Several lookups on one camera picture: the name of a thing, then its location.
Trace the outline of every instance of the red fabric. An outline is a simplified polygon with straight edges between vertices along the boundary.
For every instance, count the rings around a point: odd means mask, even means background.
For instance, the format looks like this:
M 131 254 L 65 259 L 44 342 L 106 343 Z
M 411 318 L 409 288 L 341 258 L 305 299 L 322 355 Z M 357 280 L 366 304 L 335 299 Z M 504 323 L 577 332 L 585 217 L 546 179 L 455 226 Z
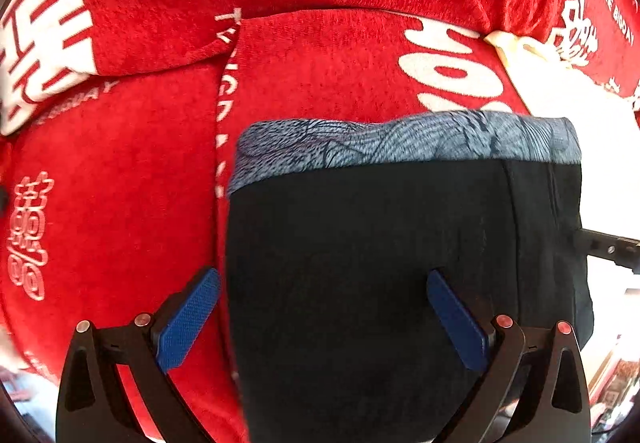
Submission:
M 29 38 L 47 44 L 55 37 L 25 23 L 49 18 L 58 3 L 17 1 L 30 4 L 28 20 L 16 20 L 18 4 L 0 21 L 0 90 L 11 87 L 2 94 L 3 120 L 23 103 L 26 119 L 36 119 L 14 140 L 6 185 L 22 194 L 37 183 L 28 208 L 44 227 L 26 251 L 16 241 L 24 233 L 16 215 L 24 197 L 9 207 L 0 299 L 18 348 L 55 378 L 79 320 L 129 322 L 204 264 L 224 270 L 225 188 L 236 140 L 249 124 L 385 121 L 444 108 L 525 113 L 482 41 L 492 30 L 541 41 L 554 27 L 564 30 L 563 54 L 597 83 L 613 78 L 608 88 L 621 96 L 634 93 L 640 76 L 634 0 L 611 0 L 611 9 L 607 0 L 82 0 L 52 20 L 79 23 L 58 55 L 40 45 L 30 50 Z M 336 7 L 359 9 L 328 9 Z M 87 11 L 90 24 L 75 20 Z M 613 19 L 618 13 L 624 26 Z M 594 29 L 597 48 L 588 39 Z M 62 70 L 51 82 L 49 72 L 19 66 L 31 74 L 16 79 L 12 51 L 18 63 L 36 58 L 43 70 L 59 60 Z M 65 66 L 86 71 L 69 76 Z M 73 84 L 80 85 L 68 89 Z M 60 89 L 54 97 L 43 92 L 51 87 Z M 26 260 L 20 254 L 39 257 L 40 265 L 18 272 L 15 257 Z M 225 305 L 223 296 L 172 376 L 216 441 L 235 443 L 247 434 L 228 363 Z

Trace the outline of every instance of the white chinese character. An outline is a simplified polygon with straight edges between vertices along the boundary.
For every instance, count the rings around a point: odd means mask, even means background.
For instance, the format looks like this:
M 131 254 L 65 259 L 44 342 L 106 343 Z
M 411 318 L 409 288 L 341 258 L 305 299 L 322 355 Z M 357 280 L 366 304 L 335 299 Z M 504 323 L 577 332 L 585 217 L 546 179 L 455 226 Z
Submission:
M 591 19 L 584 17 L 584 0 L 567 0 L 562 10 L 563 28 L 553 28 L 547 44 L 558 49 L 562 60 L 574 66 L 585 67 L 589 53 L 598 50 L 596 28 Z
M 0 20 L 0 132 L 11 134 L 36 104 L 96 73 L 93 25 L 83 0 L 12 0 Z
M 34 300 L 44 299 L 44 282 L 40 269 L 49 262 L 49 254 L 40 241 L 44 235 L 44 209 L 53 179 L 40 172 L 35 181 L 25 176 L 15 185 L 14 211 L 9 219 L 7 238 L 9 278 L 22 286 Z

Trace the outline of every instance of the blue gripper pad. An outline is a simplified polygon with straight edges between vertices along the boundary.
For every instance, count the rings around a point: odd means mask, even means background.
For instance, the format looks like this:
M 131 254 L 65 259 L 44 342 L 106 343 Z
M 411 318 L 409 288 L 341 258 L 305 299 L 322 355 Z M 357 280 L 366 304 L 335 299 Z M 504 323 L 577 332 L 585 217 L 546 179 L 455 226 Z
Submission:
M 156 362 L 164 373 L 184 362 L 220 297 L 220 276 L 211 268 L 158 337 Z
M 465 367 L 484 373 L 489 364 L 488 336 L 439 271 L 431 271 L 427 278 L 427 298 Z

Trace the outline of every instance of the black fabric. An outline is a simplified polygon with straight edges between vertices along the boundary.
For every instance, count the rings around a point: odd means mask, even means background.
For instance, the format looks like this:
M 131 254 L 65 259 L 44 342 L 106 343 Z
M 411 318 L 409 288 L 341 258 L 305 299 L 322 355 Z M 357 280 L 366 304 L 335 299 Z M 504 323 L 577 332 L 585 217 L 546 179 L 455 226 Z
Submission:
M 433 438 L 477 376 L 426 299 L 442 268 L 492 314 L 593 329 L 580 167 L 433 161 L 288 174 L 231 197 L 226 268 L 252 443 Z

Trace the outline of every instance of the round metal bolt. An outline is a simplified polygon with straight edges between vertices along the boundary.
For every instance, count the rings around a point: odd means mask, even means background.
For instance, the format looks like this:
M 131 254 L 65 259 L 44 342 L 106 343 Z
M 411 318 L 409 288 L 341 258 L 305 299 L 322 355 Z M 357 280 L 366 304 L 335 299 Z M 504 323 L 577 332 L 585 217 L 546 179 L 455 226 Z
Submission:
M 570 335 L 574 329 L 571 327 L 569 322 L 565 322 L 564 320 L 558 322 L 558 331 L 560 331 L 564 335 Z
M 503 329 L 509 329 L 513 326 L 513 319 L 509 315 L 498 315 L 495 322 Z
M 134 320 L 134 324 L 137 325 L 139 328 L 148 326 L 149 322 L 151 322 L 151 315 L 149 313 L 141 313 Z
M 85 333 L 89 329 L 89 327 L 91 327 L 89 320 L 80 320 L 78 322 L 78 325 L 76 326 L 76 331 L 78 333 Z

